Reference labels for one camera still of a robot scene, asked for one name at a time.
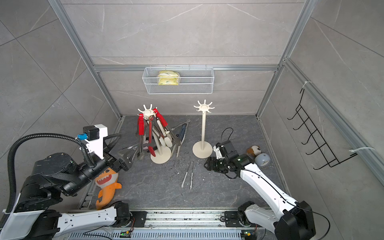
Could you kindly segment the cream utensil stand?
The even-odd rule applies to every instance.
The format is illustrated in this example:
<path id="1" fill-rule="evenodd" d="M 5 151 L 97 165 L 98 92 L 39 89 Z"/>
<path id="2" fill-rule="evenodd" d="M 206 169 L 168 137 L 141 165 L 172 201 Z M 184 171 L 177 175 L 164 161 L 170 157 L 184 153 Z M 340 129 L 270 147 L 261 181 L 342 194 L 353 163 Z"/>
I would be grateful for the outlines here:
<path id="1" fill-rule="evenodd" d="M 210 143 L 206 142 L 206 120 L 207 113 L 211 113 L 211 110 L 215 107 L 211 107 L 212 102 L 207 104 L 206 100 L 203 103 L 198 101 L 198 106 L 194 106 L 198 112 L 202 113 L 202 132 L 201 132 L 201 140 L 196 142 L 193 146 L 193 153 L 199 159 L 208 158 L 212 152 L 213 147 Z"/>
<path id="2" fill-rule="evenodd" d="M 143 145 L 143 156 L 144 156 L 144 148 L 145 148 L 145 144 L 147 144 L 147 151 L 149 151 L 148 149 L 148 146 L 149 146 L 149 123 L 148 123 L 148 120 L 149 120 L 149 117 L 150 116 L 154 116 L 154 119 L 153 121 L 157 121 L 157 117 L 153 111 L 153 106 L 150 105 L 149 107 L 147 107 L 146 105 L 143 105 L 143 109 L 138 109 L 138 111 L 140 112 L 140 114 L 144 114 L 144 121 L 145 121 L 145 135 L 144 135 L 144 145 Z M 157 137 L 157 135 L 155 134 L 155 132 L 152 130 L 152 134 L 153 134 L 153 139 L 152 139 L 152 144 L 151 146 L 153 147 L 153 149 L 155 150 L 155 153 L 156 153 L 156 156 L 155 157 L 152 157 L 150 151 L 150 158 L 151 158 L 151 161 L 155 164 L 164 164 L 166 163 L 170 158 L 171 158 L 171 149 L 169 147 L 163 147 Z"/>

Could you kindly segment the slim white tongs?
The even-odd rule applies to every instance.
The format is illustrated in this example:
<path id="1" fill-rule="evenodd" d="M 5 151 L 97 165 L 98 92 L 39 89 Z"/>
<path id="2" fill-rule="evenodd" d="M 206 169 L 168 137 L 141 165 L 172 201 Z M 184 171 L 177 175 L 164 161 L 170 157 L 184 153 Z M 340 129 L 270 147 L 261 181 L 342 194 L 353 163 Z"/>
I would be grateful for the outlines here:
<path id="1" fill-rule="evenodd" d="M 190 188 L 190 190 L 191 190 L 192 187 L 193 187 L 193 177 L 194 177 L 194 173 L 193 173 L 193 171 L 194 171 L 194 164 L 195 164 L 194 161 L 192 161 L 192 162 L 189 164 L 189 167 L 188 167 L 188 169 L 187 169 L 187 171 L 186 171 L 186 173 L 185 173 L 184 179 L 183 179 L 182 184 L 181 184 L 181 188 L 182 188 L 182 189 L 186 186 L 186 182 L 187 182 L 187 178 L 188 178 L 188 177 L 190 177 L 190 178 L 189 178 L 189 180 L 190 180 L 190 183 L 189 183 L 189 188 Z"/>

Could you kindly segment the red sleeved steel tongs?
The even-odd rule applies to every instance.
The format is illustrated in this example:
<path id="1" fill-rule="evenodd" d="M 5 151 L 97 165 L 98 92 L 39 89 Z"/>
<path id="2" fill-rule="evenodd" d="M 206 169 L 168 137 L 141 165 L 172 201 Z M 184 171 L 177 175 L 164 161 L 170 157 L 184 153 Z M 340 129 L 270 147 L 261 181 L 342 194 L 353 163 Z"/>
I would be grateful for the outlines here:
<path id="1" fill-rule="evenodd" d="M 138 117 L 138 134 L 139 134 L 139 148 L 137 153 L 138 160 L 143 158 L 143 145 L 144 145 L 144 135 L 145 135 L 145 121 L 144 114 L 139 114 Z"/>

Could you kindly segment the long steel white tongs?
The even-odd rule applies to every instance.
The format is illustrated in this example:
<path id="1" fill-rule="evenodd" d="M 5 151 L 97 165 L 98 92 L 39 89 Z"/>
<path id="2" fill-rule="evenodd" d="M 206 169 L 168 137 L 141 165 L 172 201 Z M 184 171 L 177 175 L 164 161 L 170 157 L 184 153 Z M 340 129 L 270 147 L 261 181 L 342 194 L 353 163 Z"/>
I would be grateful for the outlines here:
<path id="1" fill-rule="evenodd" d="M 166 145 L 165 139 L 164 139 L 164 137 L 163 137 L 163 135 L 162 135 L 162 133 L 161 133 L 161 130 L 159 129 L 159 126 L 158 126 L 158 124 L 157 124 L 157 121 L 153 121 L 153 124 L 154 124 L 154 125 L 153 125 L 153 131 L 154 131 L 155 134 L 157 135 L 157 137 L 158 137 L 158 139 L 159 139 L 161 145 L 162 145 L 163 147 L 166 147 L 167 145 Z"/>

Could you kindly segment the blue handled cream tongs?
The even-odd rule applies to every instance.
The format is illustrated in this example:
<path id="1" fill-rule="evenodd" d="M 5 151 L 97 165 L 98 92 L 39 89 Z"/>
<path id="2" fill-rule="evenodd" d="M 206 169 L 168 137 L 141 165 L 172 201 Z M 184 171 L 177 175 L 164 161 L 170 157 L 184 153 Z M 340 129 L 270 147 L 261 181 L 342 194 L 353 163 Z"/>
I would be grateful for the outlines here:
<path id="1" fill-rule="evenodd" d="M 186 130 L 188 128 L 188 125 L 189 125 L 189 123 L 185 122 L 185 123 L 180 124 L 174 128 L 174 130 L 177 130 L 177 129 L 180 130 L 179 134 L 177 135 L 177 140 L 179 140 L 180 142 L 178 144 L 176 144 L 176 146 L 173 149 L 173 152 L 176 152 L 176 158 L 179 157 L 180 149 L 181 149 L 181 146 L 184 142 L 184 138 L 185 138 L 185 134 L 186 134 Z"/>

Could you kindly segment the red handled steel tongs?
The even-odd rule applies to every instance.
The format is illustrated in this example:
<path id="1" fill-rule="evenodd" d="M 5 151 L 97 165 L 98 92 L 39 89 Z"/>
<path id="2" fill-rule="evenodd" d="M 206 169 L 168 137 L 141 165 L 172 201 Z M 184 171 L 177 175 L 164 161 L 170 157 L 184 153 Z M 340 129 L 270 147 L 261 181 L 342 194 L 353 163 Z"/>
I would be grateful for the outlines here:
<path id="1" fill-rule="evenodd" d="M 172 137 L 172 140 L 175 141 L 175 144 L 180 146 L 181 140 L 173 133 L 173 131 L 169 127 L 168 122 L 165 120 L 165 118 L 160 114 L 160 112 L 158 111 L 157 108 L 153 109 L 153 111 L 154 111 L 156 117 L 160 120 L 161 125 L 162 125 L 163 129 L 165 130 L 165 132 L 166 133 L 168 132 L 169 135 Z"/>

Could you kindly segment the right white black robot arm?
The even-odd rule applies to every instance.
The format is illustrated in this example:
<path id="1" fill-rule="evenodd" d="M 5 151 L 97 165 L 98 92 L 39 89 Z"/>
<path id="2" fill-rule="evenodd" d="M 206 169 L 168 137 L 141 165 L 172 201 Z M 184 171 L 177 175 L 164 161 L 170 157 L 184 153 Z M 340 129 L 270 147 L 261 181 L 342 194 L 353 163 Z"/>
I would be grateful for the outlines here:
<path id="1" fill-rule="evenodd" d="M 238 207 L 242 225 L 258 225 L 275 234 L 279 240 L 312 240 L 316 227 L 312 208 L 305 201 L 297 202 L 273 183 L 246 154 L 239 155 L 230 141 L 217 143 L 214 157 L 208 157 L 204 167 L 208 171 L 236 177 L 248 183 L 268 204 L 265 210 L 248 201 Z"/>

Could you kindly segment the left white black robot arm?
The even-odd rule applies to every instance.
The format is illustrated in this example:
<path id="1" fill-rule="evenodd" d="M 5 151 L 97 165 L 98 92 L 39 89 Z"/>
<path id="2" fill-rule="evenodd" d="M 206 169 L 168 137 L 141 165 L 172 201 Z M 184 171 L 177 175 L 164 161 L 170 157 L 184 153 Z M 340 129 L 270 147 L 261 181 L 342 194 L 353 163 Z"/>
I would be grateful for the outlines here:
<path id="1" fill-rule="evenodd" d="M 9 149 L 7 158 L 10 196 L 7 209 L 1 219 L 2 240 L 51 240 L 59 235 L 78 229 L 95 226 L 120 227 L 130 221 L 129 206 L 118 203 L 105 211 L 84 214 L 61 214 L 50 207 L 60 203 L 65 196 L 76 196 L 86 185 L 101 176 L 107 169 L 116 173 L 128 171 L 128 162 L 109 154 L 113 143 L 107 145 L 104 137 L 97 142 L 101 155 L 90 151 L 81 139 L 55 134 L 38 133 L 18 139 Z M 26 178 L 20 192 L 17 192 L 15 157 L 18 148 L 25 142 L 38 138 L 56 138 L 79 145 L 84 161 L 78 165 L 70 155 L 55 153 L 37 161 L 32 174 Z"/>

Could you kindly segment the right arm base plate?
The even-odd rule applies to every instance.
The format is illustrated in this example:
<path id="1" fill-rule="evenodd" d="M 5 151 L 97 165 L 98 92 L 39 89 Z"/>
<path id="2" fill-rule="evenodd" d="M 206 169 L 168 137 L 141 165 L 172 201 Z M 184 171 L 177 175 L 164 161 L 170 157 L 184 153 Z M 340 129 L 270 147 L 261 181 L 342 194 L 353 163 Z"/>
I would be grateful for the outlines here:
<path id="1" fill-rule="evenodd" d="M 225 223 L 228 227 L 249 227 L 251 224 L 248 222 L 244 213 L 238 211 L 225 211 L 224 216 L 220 217 L 220 221 Z"/>

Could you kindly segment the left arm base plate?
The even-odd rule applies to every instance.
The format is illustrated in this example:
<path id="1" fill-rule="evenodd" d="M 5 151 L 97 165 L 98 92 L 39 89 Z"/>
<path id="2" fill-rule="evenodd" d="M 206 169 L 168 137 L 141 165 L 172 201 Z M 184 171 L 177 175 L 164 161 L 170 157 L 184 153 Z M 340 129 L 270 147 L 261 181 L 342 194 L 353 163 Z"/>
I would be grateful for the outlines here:
<path id="1" fill-rule="evenodd" d="M 147 211 L 133 211 L 131 218 L 124 220 L 121 225 L 122 228 L 143 228 L 146 223 L 148 212 Z"/>

